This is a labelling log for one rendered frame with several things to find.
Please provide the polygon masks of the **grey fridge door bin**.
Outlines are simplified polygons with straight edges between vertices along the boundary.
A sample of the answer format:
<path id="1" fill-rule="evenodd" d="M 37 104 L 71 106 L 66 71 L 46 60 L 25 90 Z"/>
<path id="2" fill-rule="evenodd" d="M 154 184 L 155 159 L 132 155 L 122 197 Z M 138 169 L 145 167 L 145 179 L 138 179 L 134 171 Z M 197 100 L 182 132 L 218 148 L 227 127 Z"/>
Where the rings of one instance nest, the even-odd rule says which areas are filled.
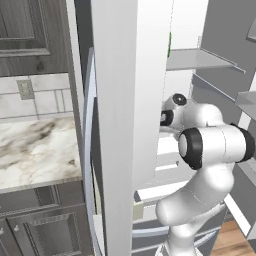
<path id="1" fill-rule="evenodd" d="M 235 104 L 256 121 L 256 91 L 239 92 Z"/>
<path id="2" fill-rule="evenodd" d="M 252 42 L 256 42 L 256 19 L 251 24 L 246 39 Z"/>

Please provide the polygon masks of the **grey glass fridge shelf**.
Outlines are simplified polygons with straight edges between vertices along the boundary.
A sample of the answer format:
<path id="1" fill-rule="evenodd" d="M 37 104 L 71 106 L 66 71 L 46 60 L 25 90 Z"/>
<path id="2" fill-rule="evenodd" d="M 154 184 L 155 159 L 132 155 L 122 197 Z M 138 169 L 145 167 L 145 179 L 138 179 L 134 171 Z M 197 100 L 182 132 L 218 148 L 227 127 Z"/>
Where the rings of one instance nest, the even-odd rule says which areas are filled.
<path id="1" fill-rule="evenodd" d="M 234 68 L 245 73 L 237 63 L 202 48 L 171 50 L 166 64 L 167 71 L 209 68 Z"/>

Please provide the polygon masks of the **white fridge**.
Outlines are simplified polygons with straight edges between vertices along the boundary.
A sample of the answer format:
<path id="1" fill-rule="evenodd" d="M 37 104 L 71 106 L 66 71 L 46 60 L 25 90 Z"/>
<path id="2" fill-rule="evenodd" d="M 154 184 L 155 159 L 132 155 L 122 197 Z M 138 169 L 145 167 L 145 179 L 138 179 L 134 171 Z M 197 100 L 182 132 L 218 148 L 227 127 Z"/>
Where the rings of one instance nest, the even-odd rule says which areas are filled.
<path id="1" fill-rule="evenodd" d="M 201 42 L 209 0 L 171 0 L 171 2 L 171 50 L 202 48 Z M 167 71 L 163 105 L 175 93 L 180 93 L 195 103 L 204 103 L 196 101 L 192 96 L 193 78 L 198 70 L 202 69 Z M 183 161 L 179 154 L 177 134 L 176 130 L 160 125 L 155 176 L 151 181 L 140 186 L 138 190 L 188 182 L 193 177 L 195 171 Z M 229 165 L 232 171 L 235 164 L 238 163 Z M 210 218 L 197 232 L 194 240 L 197 256 L 210 256 L 225 215 L 231 212 L 227 205 L 230 193 L 222 201 L 224 209 Z M 166 196 L 139 201 L 144 207 L 144 215 L 133 225 L 132 256 L 156 256 L 158 248 L 167 239 L 169 228 L 162 225 L 156 215 L 158 201 Z"/>

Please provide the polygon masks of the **white fridge shelf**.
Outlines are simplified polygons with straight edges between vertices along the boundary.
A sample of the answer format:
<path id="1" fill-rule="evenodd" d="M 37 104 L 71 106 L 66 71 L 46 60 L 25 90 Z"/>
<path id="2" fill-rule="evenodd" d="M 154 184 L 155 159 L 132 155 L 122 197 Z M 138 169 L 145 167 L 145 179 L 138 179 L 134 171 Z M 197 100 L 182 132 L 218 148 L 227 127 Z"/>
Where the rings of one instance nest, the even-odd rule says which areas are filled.
<path id="1" fill-rule="evenodd" d="M 187 181 L 183 181 L 183 182 L 177 182 L 177 183 L 161 185 L 161 186 L 156 186 L 151 188 L 140 189 L 135 192 L 134 199 L 136 202 L 139 202 L 139 201 L 147 201 L 152 198 L 163 197 L 163 196 L 174 193 L 178 189 L 184 187 L 186 184 L 187 184 Z"/>

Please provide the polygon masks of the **dark wood drawer front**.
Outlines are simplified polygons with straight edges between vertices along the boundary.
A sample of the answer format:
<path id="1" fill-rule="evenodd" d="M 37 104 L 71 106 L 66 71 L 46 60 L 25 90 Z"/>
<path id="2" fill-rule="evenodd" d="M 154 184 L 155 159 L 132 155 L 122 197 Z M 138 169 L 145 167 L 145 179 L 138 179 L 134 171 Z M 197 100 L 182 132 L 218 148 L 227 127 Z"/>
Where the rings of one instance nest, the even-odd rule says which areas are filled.
<path id="1" fill-rule="evenodd" d="M 81 181 L 0 194 L 0 216 L 84 202 Z"/>

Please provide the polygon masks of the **dark wood base cupboard door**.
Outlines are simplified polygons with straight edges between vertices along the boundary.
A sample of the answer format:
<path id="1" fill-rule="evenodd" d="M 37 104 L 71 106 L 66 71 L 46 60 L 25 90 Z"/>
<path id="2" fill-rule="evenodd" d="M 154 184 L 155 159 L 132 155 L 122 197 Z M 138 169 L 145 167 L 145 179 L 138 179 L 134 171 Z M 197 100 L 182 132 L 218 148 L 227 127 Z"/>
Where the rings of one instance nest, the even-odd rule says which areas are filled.
<path id="1" fill-rule="evenodd" d="M 0 229 L 4 229 L 4 234 L 0 235 L 0 256 L 9 256 L 8 250 L 5 247 L 5 228 L 4 221 L 0 220 Z"/>
<path id="2" fill-rule="evenodd" d="M 93 256 L 84 204 L 8 219 L 24 256 Z"/>

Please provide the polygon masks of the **dark wood wall cupboard door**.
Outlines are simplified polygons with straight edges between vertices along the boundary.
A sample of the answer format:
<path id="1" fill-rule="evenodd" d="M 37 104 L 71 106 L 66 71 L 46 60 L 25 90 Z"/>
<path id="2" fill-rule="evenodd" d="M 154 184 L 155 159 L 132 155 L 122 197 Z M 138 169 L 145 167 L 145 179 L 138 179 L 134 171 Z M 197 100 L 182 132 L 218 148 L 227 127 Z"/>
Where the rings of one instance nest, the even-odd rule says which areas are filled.
<path id="1" fill-rule="evenodd" d="M 66 73 L 65 0 L 0 0 L 0 77 Z"/>

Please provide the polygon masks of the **white fridge door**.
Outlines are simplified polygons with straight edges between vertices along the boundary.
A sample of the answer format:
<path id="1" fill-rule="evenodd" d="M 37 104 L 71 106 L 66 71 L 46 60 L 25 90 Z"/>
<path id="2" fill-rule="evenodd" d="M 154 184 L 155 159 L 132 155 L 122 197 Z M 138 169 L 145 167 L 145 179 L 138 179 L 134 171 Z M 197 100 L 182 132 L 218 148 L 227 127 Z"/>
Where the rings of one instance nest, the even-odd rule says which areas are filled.
<path id="1" fill-rule="evenodd" d="M 65 0 L 70 85 L 83 167 L 83 110 L 94 49 L 91 167 L 102 177 L 103 256 L 131 256 L 135 191 L 155 173 L 171 0 Z"/>

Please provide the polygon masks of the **grey wall socket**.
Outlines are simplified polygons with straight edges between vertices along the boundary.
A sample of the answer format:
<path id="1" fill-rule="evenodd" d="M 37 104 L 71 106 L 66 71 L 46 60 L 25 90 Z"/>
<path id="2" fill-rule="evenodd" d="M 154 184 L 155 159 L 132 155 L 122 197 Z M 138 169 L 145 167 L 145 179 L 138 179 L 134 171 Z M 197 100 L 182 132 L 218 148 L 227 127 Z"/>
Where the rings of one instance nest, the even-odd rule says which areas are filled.
<path id="1" fill-rule="evenodd" d="M 22 100 L 34 99 L 34 91 L 30 79 L 17 81 L 19 94 Z"/>

